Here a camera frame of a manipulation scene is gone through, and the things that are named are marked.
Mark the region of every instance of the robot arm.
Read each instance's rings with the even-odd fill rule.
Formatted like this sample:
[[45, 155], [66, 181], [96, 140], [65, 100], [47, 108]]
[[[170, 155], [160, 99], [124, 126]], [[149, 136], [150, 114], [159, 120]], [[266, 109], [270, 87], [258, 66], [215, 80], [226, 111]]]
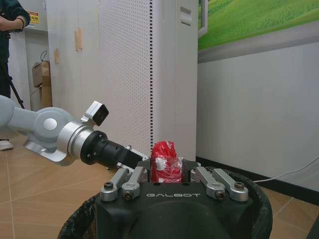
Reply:
[[108, 140], [105, 133], [94, 131], [109, 114], [105, 105], [95, 101], [80, 120], [65, 110], [45, 108], [32, 112], [18, 108], [12, 100], [0, 96], [0, 138], [16, 133], [27, 136], [24, 147], [57, 163], [67, 166], [80, 158], [86, 164], [99, 163], [134, 169], [147, 157], [130, 147]]

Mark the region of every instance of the red bag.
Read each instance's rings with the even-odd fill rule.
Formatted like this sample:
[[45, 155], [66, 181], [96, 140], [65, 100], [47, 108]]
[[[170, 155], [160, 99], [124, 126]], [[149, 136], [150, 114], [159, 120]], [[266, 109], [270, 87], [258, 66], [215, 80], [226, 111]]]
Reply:
[[173, 142], [158, 142], [152, 150], [152, 182], [180, 183], [182, 160], [176, 155]]

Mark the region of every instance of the person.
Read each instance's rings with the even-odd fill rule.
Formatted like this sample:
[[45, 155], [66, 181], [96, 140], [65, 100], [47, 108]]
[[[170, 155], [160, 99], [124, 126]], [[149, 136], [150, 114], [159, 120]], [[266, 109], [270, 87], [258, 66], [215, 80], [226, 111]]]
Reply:
[[[17, 0], [0, 0], [0, 95], [10, 98], [8, 74], [9, 38], [8, 31], [22, 31], [30, 23], [30, 15]], [[0, 151], [13, 149], [13, 145], [0, 139]]]

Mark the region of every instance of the yellow sign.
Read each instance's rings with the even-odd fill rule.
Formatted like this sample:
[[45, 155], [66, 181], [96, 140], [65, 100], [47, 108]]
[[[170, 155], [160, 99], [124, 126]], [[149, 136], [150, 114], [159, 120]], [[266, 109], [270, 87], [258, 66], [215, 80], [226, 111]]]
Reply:
[[28, 11], [28, 13], [30, 14], [30, 18], [31, 24], [39, 24], [40, 23], [40, 17], [39, 17], [39, 13], [38, 12], [33, 12], [33, 11]]

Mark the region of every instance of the white cable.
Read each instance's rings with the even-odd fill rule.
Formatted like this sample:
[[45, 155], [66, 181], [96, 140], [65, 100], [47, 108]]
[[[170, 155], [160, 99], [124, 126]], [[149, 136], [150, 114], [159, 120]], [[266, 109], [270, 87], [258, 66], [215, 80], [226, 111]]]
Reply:
[[274, 178], [269, 178], [269, 179], [264, 179], [264, 180], [257, 180], [257, 181], [254, 181], [254, 183], [268, 182], [268, 181], [271, 181], [271, 180], [275, 180], [275, 179], [277, 179], [277, 178], [281, 178], [281, 177], [283, 177], [283, 176], [285, 176], [285, 175], [287, 175], [287, 174], [296, 173], [296, 172], [298, 172], [298, 171], [301, 171], [301, 170], [307, 168], [309, 165], [313, 164], [313, 163], [316, 162], [318, 159], [319, 159], [319, 156], [318, 156], [317, 158], [315, 158], [313, 161], [311, 161], [310, 163], [306, 164], [306, 165], [305, 165], [304, 167], [302, 167], [302, 168], [296, 169], [296, 170], [294, 170], [294, 171], [290, 171], [290, 172], [283, 173], [283, 174], [281, 174], [281, 175], [279, 175], [279, 176], [277, 176], [277, 177], [274, 177]]

